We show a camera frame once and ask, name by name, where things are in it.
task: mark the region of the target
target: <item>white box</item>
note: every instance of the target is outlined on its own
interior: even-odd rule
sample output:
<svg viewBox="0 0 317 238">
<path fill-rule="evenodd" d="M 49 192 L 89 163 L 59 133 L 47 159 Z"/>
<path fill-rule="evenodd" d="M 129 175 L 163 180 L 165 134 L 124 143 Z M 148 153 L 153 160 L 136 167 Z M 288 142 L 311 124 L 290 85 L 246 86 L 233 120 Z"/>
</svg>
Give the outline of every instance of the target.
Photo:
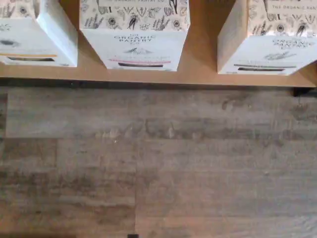
<svg viewBox="0 0 317 238">
<path fill-rule="evenodd" d="M 107 68 L 177 71 L 188 0 L 81 0 L 80 29 Z"/>
<path fill-rule="evenodd" d="M 77 66 L 78 34 L 58 0 L 0 0 L 0 61 Z"/>
<path fill-rule="evenodd" d="M 236 0 L 218 36 L 219 74 L 290 75 L 315 60 L 316 0 Z"/>
</svg>

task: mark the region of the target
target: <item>label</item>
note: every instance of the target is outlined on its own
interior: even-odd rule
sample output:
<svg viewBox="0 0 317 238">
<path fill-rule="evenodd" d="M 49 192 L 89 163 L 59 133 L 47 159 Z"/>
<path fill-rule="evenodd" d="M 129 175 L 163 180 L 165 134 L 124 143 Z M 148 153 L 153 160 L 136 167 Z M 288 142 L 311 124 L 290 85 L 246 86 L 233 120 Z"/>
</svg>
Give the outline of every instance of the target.
<svg viewBox="0 0 317 238">
<path fill-rule="evenodd" d="M 167 6 L 169 5 L 169 1 L 170 0 L 99 0 L 99 6 Z"/>
<path fill-rule="evenodd" d="M 317 1 L 267 0 L 266 9 L 272 14 L 317 14 Z"/>
</svg>

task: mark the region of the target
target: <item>cardboard box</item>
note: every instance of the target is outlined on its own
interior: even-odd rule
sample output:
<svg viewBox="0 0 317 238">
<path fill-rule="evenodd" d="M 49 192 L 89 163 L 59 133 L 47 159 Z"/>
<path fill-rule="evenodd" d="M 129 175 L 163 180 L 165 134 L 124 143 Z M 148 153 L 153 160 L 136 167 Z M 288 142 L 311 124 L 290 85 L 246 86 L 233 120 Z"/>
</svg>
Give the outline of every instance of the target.
<svg viewBox="0 0 317 238">
<path fill-rule="evenodd" d="M 218 36 L 219 74 L 290 75 L 315 60 L 316 0 L 237 0 Z"/>
<path fill-rule="evenodd" d="M 0 61 L 77 66 L 78 34 L 58 0 L 0 1 Z"/>
<path fill-rule="evenodd" d="M 82 0 L 80 28 L 107 68 L 177 71 L 188 0 Z"/>
</svg>

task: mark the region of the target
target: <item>gray wood grain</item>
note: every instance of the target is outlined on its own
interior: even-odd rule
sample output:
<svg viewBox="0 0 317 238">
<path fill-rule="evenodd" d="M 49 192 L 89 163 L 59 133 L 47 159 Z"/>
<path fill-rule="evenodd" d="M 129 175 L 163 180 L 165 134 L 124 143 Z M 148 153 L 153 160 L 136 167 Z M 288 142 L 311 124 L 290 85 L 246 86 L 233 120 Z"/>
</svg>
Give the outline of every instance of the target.
<svg viewBox="0 0 317 238">
<path fill-rule="evenodd" d="M 0 233 L 317 236 L 315 99 L 48 88 L 7 98 Z"/>
</svg>

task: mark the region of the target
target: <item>floor plank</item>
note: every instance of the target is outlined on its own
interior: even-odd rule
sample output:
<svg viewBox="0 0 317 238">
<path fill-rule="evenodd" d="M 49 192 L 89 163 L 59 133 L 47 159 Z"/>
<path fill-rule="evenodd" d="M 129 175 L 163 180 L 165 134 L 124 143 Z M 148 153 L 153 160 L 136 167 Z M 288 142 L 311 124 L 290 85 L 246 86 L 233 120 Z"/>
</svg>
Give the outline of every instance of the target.
<svg viewBox="0 0 317 238">
<path fill-rule="evenodd" d="M 0 111 L 0 233 L 317 234 L 315 99 L 9 88 Z"/>
</svg>

